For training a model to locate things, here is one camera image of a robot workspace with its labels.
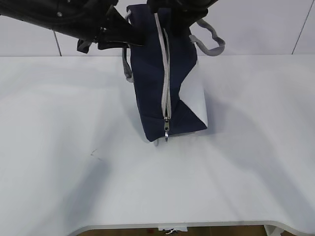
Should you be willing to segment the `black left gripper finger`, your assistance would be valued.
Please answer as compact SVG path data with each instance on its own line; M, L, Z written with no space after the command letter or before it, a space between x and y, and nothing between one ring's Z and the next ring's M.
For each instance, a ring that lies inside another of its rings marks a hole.
M115 48L129 48L130 44L119 41L99 41L97 48L99 50L115 49Z
M127 42L135 46L144 46L145 44L144 34L132 26L116 8L109 14L105 27L103 41Z

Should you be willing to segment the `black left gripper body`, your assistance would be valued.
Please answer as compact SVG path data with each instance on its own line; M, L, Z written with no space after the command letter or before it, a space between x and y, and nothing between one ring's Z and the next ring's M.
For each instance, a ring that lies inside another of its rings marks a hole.
M84 16L78 21L80 36L77 42L77 51L87 54L90 46L99 42L101 34L106 29L109 14L113 9L113 4L99 4L86 9Z

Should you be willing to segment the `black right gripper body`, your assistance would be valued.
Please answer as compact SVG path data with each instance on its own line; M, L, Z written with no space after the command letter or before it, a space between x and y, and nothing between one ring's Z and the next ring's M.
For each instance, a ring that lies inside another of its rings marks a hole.
M182 34L192 24L208 14L208 8L217 0L148 0L152 13L160 8L171 9L171 25L173 34Z

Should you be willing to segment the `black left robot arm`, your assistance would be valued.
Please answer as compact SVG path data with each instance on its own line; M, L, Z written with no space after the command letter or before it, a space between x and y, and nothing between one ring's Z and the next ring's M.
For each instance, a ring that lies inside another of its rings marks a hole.
M145 36L117 10L116 0L2 0L1 15L78 39L77 51L143 46Z

